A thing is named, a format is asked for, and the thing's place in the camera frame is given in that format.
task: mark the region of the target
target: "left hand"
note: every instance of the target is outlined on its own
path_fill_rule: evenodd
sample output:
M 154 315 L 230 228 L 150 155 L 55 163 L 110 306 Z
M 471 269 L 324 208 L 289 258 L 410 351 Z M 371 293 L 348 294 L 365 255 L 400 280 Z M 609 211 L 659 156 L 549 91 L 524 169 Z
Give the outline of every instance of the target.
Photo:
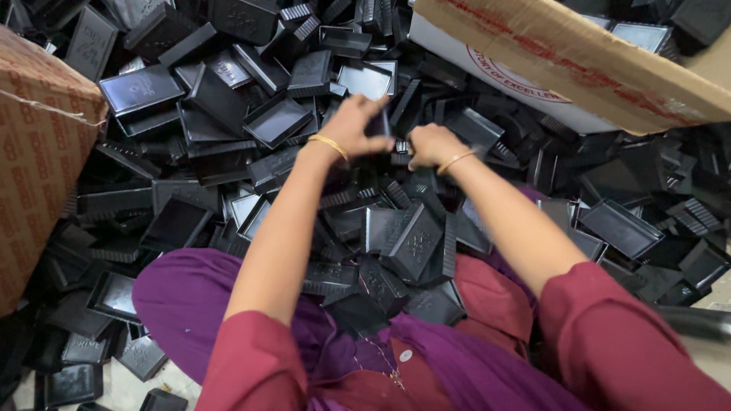
M 340 104 L 338 111 L 317 134 L 339 144 L 349 158 L 391 151 L 395 145 L 393 137 L 366 137 L 364 134 L 368 122 L 381 112 L 386 103 L 388 96 L 377 101 L 369 100 L 362 94 L 351 96 Z M 313 143 L 323 144 L 319 141 L 311 141 L 309 144 Z

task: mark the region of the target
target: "twine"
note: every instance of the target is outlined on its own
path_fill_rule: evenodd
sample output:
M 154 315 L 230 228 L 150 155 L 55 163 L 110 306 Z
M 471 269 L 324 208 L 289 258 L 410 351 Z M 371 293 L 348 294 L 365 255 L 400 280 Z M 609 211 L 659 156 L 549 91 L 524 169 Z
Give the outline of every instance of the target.
M 5 90 L 0 90 L 0 94 L 3 94 L 5 96 L 8 96 L 8 97 L 10 97 L 11 99 L 13 99 L 13 100 L 15 100 L 17 102 L 21 102 L 21 103 L 25 103 L 27 105 L 30 105 L 31 107 L 34 107 L 34 108 L 40 108 L 42 110 L 53 111 L 54 113 L 61 114 L 62 116 L 66 116 L 68 118 L 72 118 L 72 119 L 74 119 L 76 121 L 79 121 L 81 123 L 84 123 L 84 124 L 86 124 L 88 126 L 98 127 L 98 126 L 101 126 L 102 124 L 104 124 L 107 121 L 107 119 L 105 118 L 104 120 L 101 120 L 98 123 L 95 123 L 95 124 L 94 123 L 90 123 L 88 120 L 86 120 L 84 118 L 84 113 L 76 113 L 76 114 L 74 114 L 74 113 L 68 113 L 66 111 L 59 110 L 58 108 L 51 107 L 49 105 L 45 105 L 45 104 L 43 104 L 41 102 L 35 102 L 35 101 L 31 101 L 31 100 L 26 100 L 24 98 L 21 98 L 21 97 L 16 96 L 15 94 L 8 93 Z

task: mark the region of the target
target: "cardboard flap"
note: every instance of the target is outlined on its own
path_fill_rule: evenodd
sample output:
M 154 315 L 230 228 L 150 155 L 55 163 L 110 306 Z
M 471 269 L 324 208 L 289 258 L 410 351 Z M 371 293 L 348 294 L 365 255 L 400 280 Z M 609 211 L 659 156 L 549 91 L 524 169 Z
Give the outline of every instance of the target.
M 414 11 L 633 134 L 731 121 L 731 92 L 554 0 L 417 0 Z

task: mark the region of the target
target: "bangle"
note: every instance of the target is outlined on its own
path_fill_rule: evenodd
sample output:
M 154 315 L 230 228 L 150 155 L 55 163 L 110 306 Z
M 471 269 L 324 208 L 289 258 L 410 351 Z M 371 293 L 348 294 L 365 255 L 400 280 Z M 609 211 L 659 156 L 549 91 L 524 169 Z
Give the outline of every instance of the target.
M 310 138 L 307 139 L 307 141 L 312 141 L 312 140 L 322 141 L 323 143 L 329 145 L 330 147 L 337 150 L 338 153 L 340 153 L 340 155 L 343 156 L 345 161 L 348 161 L 348 152 L 345 151 L 344 148 L 340 147 L 340 144 L 337 144 L 336 142 L 332 141 L 331 139 L 329 139 L 323 135 L 319 135 L 319 134 L 311 135 Z
M 451 159 L 447 160 L 444 164 L 440 165 L 439 168 L 436 169 L 436 174 L 439 176 L 443 176 L 444 172 L 447 171 L 447 168 L 454 164 L 457 160 L 463 159 L 464 157 L 471 156 L 474 154 L 474 150 L 467 151 L 466 153 L 458 154 Z

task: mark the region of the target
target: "purple fabric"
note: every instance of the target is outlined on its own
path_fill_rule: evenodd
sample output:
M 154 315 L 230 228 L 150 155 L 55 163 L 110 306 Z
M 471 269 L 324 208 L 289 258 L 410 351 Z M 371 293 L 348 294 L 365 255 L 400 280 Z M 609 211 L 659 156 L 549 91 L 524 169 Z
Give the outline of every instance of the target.
M 457 410 L 588 410 L 530 364 L 454 328 L 400 313 L 390 335 L 424 357 Z
M 137 314 L 163 351 L 195 382 L 203 383 L 208 360 L 241 260 L 214 249 L 179 249 L 150 264 L 132 291 Z M 358 369 L 395 369 L 391 336 L 418 350 L 465 410 L 584 410 L 557 382 L 502 348 L 444 325 L 400 314 L 378 337 L 354 342 L 336 333 L 333 318 L 301 296 L 292 320 L 308 377 L 336 380 Z M 308 409 L 342 410 L 327 399 L 309 399 Z
M 241 259 L 215 249 L 179 249 L 153 261 L 135 281 L 132 301 L 140 319 L 198 384 L 205 379 L 240 267 Z M 333 318 L 304 296 L 292 319 L 292 337 L 311 380 L 336 380 L 358 369 L 388 375 L 395 368 L 387 344 L 337 334 Z

